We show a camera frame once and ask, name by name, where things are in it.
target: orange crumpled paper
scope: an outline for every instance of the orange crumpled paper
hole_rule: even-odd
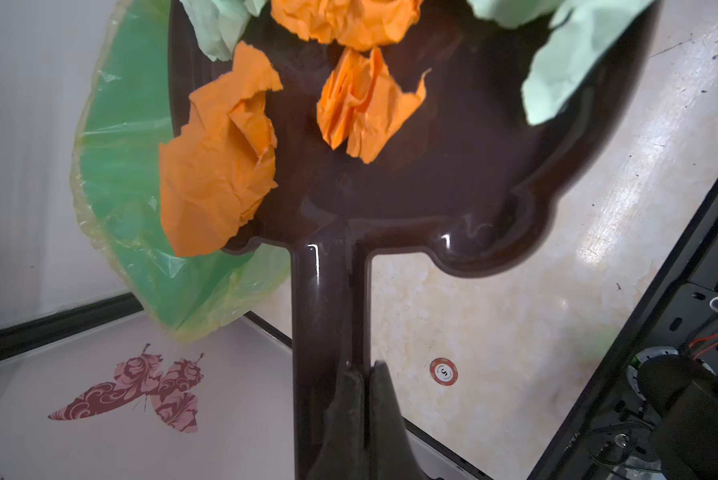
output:
[[[316,104],[322,138],[333,150],[348,138],[348,155],[365,164],[372,162],[426,99],[427,73],[415,93],[405,94],[388,72],[379,48],[373,48],[369,58],[346,48]]]
[[[270,14],[300,39],[333,40],[365,52],[399,43],[420,18],[422,0],[271,0]]]
[[[239,42],[233,71],[190,95],[188,124],[159,147],[162,227],[175,255],[215,252],[277,187],[264,110],[265,92],[281,89],[265,53]]]

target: white wall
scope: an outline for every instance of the white wall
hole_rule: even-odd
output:
[[[76,226],[68,174],[115,0],[0,0],[0,328],[124,283]]]

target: light green crumpled paper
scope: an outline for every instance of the light green crumpled paper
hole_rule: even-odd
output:
[[[180,0],[201,51],[215,62],[234,57],[239,38],[252,15],[256,17],[268,0]]]
[[[477,18],[493,20],[503,28],[520,27],[553,12],[562,2],[564,0],[468,0]]]
[[[516,28],[553,12],[548,42],[522,84],[527,123],[556,116],[585,75],[653,0],[468,0],[474,15]]]

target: marble floor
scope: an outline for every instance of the marble floor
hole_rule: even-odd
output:
[[[465,280],[424,254],[373,261],[372,351],[402,414],[495,480],[530,473],[718,176],[718,0],[667,0],[651,55],[523,264]],[[287,334],[289,288],[255,309]]]

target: black baseboard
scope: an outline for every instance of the black baseboard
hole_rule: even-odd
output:
[[[277,329],[275,326],[271,325],[270,323],[266,322],[262,318],[260,318],[257,314],[252,312],[247,312],[244,314],[252,323],[263,329],[264,332],[271,335],[276,340],[279,340],[283,344],[287,346],[287,348],[292,348],[292,339],[283,334],[279,329]]]
[[[0,361],[143,310],[131,293],[0,330]]]

